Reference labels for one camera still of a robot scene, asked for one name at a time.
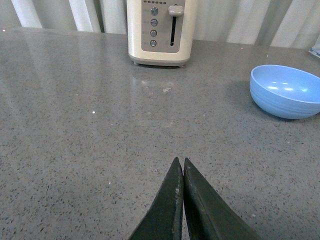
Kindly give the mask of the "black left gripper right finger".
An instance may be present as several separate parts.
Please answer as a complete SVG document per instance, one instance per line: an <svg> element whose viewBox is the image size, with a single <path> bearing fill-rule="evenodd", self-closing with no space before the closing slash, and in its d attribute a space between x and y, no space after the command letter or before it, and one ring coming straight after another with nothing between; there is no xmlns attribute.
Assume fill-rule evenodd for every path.
<svg viewBox="0 0 320 240"><path fill-rule="evenodd" d="M191 240L260 240L221 198L193 163L183 170L184 210Z"/></svg>

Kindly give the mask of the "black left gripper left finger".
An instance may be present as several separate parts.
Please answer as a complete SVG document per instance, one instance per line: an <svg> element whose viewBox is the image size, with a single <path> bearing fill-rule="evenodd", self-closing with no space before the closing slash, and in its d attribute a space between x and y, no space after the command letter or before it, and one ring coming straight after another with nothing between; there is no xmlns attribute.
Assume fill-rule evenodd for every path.
<svg viewBox="0 0 320 240"><path fill-rule="evenodd" d="M131 240L180 240L183 224L184 177L175 157L156 196Z"/></svg>

